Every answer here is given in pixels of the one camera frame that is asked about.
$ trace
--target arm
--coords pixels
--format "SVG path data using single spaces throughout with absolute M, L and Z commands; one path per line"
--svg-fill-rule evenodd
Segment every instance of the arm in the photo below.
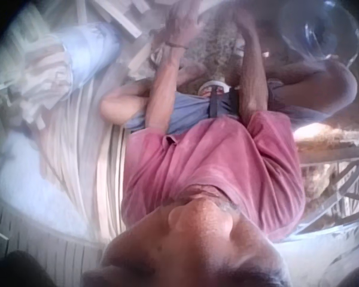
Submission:
M 178 69 L 183 54 L 183 48 L 164 48 L 163 57 L 150 90 L 145 127 L 155 127 L 166 133 L 174 108 Z
M 167 45 L 150 90 L 145 116 L 146 127 L 154 127 L 166 133 L 173 112 L 175 89 L 180 60 L 186 46 L 197 35 L 198 11 L 201 0 L 182 0 L 173 5 L 166 28 Z
M 325 72 L 324 62 L 298 62 L 283 67 L 270 67 L 266 69 L 267 78 L 275 78 L 285 85 L 292 85 L 319 72 Z
M 247 126 L 255 112 L 267 111 L 268 90 L 254 19 L 240 6 L 235 18 L 246 42 L 239 88 L 239 115 Z

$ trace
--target wood plank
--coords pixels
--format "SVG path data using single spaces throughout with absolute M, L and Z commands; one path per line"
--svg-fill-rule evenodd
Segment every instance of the wood plank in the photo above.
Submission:
M 41 267 L 46 270 L 47 264 L 48 264 L 48 254 L 47 254 L 47 252 L 48 252 L 48 246 L 47 246 L 48 234 L 42 233 L 40 235 L 41 235 L 41 238 L 39 240 L 39 246 L 38 246 L 38 250 L 37 250 L 36 260 L 39 262 Z
M 57 276 L 57 244 L 58 239 L 51 234 L 47 240 L 47 273 L 52 278 L 53 282 L 56 282 Z
M 142 35 L 142 32 L 134 25 L 125 15 L 108 0 L 94 0 L 105 11 L 107 11 L 126 31 L 128 31 L 135 39 Z
M 202 1 L 199 6 L 199 14 L 203 14 L 204 12 L 210 10 L 211 8 L 221 4 L 224 0 L 207 0 Z
M 42 241 L 41 233 L 36 228 L 28 228 L 28 242 L 26 252 L 31 254 L 36 260 L 40 249 L 40 242 Z
M 355 213 L 353 215 L 341 218 L 339 220 L 339 224 L 341 224 L 341 225 L 351 224 L 351 223 L 356 222 L 358 220 L 359 220 L 359 212 L 357 212 L 357 213 Z
M 74 254 L 75 254 L 76 244 L 68 242 L 65 251 L 65 276 L 64 284 L 66 287 L 73 286 L 73 272 L 74 272 Z
M 80 287 L 83 273 L 84 246 L 76 245 L 73 262 L 73 287 Z
M 19 220 L 12 218 L 10 222 L 11 237 L 8 241 L 8 254 L 12 251 L 18 250 L 19 248 L 20 229 L 21 226 Z
M 179 0 L 154 0 L 155 3 L 161 5 L 173 5 L 177 3 Z
M 65 256 L 68 248 L 68 241 L 58 239 L 56 250 L 56 285 L 64 287 L 65 285 Z
M 145 0 L 132 0 L 132 3 L 141 14 L 144 14 L 146 11 L 150 10 L 148 2 Z
M 348 197 L 349 199 L 359 200 L 359 194 L 355 194 L 355 193 L 348 193 L 345 195 L 345 197 Z
M 99 266 L 102 255 L 102 251 L 100 249 L 86 246 L 83 254 L 83 273 L 93 270 Z
M 6 256 L 7 246 L 9 242 L 9 238 L 11 237 L 10 231 L 9 231 L 9 225 L 8 225 L 8 218 L 9 214 L 5 210 L 2 214 L 2 220 L 0 222 L 0 226 L 4 232 L 4 234 L 8 235 L 8 240 L 5 240 L 0 237 L 0 259 L 3 259 Z
M 77 20 L 78 24 L 82 25 L 88 22 L 86 13 L 86 0 L 76 0 L 77 5 Z
M 148 39 L 147 42 L 135 54 L 135 56 L 130 60 L 127 66 L 130 70 L 129 74 L 137 71 L 141 67 L 141 65 L 149 58 L 150 54 L 151 54 L 151 39 Z
M 299 160 L 301 167 L 335 163 L 337 161 L 356 161 L 359 160 L 359 146 L 326 151 L 304 151 L 299 153 Z
M 328 209 L 333 207 L 348 191 L 354 184 L 359 180 L 359 165 L 357 166 L 355 172 L 350 176 L 350 178 L 339 188 L 339 190 L 330 196 L 325 202 L 317 208 L 314 212 L 309 214 L 304 220 L 299 222 L 295 232 L 292 235 L 298 234 L 303 231 L 305 228 L 310 226 L 316 220 L 321 218 Z
M 112 16 L 108 12 L 106 12 L 98 3 L 91 1 L 93 8 L 97 11 L 97 13 L 104 18 L 104 20 L 108 23 L 112 22 Z

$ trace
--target red t-shirt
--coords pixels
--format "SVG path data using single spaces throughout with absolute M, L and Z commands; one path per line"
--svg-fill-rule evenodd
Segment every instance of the red t-shirt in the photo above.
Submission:
M 181 135 L 147 128 L 126 146 L 122 215 L 132 225 L 194 184 L 212 185 L 278 241 L 305 206 L 299 159 L 287 116 L 257 112 L 246 128 L 228 116 Z

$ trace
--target bracelet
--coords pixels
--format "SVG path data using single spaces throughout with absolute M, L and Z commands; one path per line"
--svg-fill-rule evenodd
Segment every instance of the bracelet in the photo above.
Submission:
M 167 46 L 169 46 L 169 47 L 173 47 L 173 48 L 183 48 L 183 49 L 185 49 L 185 50 L 189 49 L 189 48 L 186 47 L 186 46 L 174 44 L 174 43 L 171 43 L 171 42 L 165 42 L 165 45 L 167 45 Z

